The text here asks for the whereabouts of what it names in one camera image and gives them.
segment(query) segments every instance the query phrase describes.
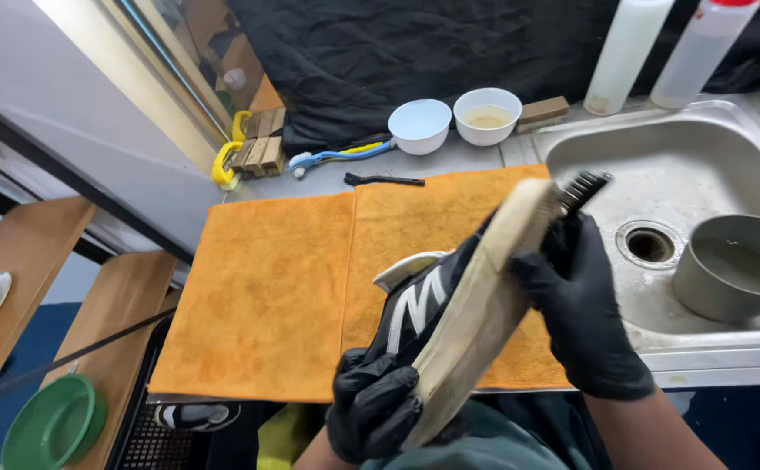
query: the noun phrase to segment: white bowl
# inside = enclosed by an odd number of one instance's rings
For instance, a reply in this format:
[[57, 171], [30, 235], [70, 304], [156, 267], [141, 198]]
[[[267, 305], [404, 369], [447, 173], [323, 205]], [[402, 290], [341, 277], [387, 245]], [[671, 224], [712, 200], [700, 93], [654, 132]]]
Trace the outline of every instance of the white bowl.
[[394, 143], [411, 155], [426, 155], [447, 140], [452, 110], [438, 100], [409, 101], [388, 118]]
[[[511, 121], [494, 129], [482, 129], [464, 122], [464, 116], [470, 110], [482, 106], [497, 106], [510, 113]], [[522, 115], [522, 102], [515, 94], [500, 88], [480, 88], [468, 91], [458, 98], [452, 107], [458, 134], [465, 141], [478, 146], [495, 145], [508, 138], [516, 127], [516, 121]]]

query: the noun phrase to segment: black backdrop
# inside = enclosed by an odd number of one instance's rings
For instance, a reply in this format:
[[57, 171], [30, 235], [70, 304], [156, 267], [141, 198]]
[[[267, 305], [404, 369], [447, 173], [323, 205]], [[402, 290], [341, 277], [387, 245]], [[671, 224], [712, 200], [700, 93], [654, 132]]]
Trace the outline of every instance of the black backdrop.
[[[290, 153], [385, 130], [407, 101], [495, 86], [582, 100], [615, 0], [229, 0], [288, 108]], [[676, 0], [636, 82], [648, 94], [698, 0]], [[706, 91], [760, 85], [760, 10]]]

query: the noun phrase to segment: person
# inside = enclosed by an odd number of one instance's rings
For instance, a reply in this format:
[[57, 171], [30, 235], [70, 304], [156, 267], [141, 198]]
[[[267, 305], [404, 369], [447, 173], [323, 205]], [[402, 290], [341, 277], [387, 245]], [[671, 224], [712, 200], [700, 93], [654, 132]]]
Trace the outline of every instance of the person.
[[[400, 445], [422, 411], [420, 400], [410, 393], [417, 372], [410, 366], [396, 367], [393, 355], [364, 361], [364, 349], [351, 349], [343, 355], [334, 379], [334, 404], [327, 424], [295, 469], [359, 465], [560, 469], [609, 463], [615, 468], [647, 470], [725, 468], [656, 387], [632, 349], [594, 219], [579, 214], [555, 223], [542, 254], [518, 252], [510, 270], [542, 313], [554, 357], [582, 392], [579, 405], [590, 416], [583, 422], [586, 426], [579, 425], [574, 408], [560, 412], [559, 422], [540, 424], [539, 417], [545, 413], [517, 406], [515, 399], [539, 394], [501, 394], [496, 400], [499, 411], [480, 400], [468, 400], [456, 418], [463, 432], [448, 443], [401, 452]], [[567, 394], [553, 395], [559, 399]], [[509, 420], [504, 413], [515, 419]], [[522, 416], [536, 416], [536, 420]], [[528, 423], [528, 428], [519, 425]], [[580, 432], [574, 432], [577, 428], [599, 433], [604, 455], [592, 455], [591, 445], [585, 445], [592, 432], [579, 436]]]

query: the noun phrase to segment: sneaker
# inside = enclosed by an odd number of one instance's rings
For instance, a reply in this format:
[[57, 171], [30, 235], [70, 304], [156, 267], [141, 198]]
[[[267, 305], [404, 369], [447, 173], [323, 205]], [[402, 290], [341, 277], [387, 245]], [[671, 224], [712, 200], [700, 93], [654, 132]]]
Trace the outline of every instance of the sneaker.
[[212, 432], [232, 424], [238, 416], [239, 403], [159, 405], [154, 422], [168, 429]]
[[388, 297], [365, 359], [393, 353], [420, 374], [414, 393], [423, 414], [404, 449], [427, 443], [455, 417], [519, 326], [529, 302], [506, 264], [521, 248], [539, 249], [560, 216], [556, 183], [522, 180], [456, 250], [418, 253], [374, 279]]

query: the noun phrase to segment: green bowl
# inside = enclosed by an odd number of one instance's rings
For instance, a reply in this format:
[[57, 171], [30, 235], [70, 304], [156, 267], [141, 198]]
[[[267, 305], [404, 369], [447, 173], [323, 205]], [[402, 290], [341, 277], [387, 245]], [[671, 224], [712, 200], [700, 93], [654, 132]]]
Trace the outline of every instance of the green bowl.
[[78, 463], [98, 439], [107, 402], [84, 376], [68, 374], [39, 390], [11, 423], [5, 470], [55, 470]]

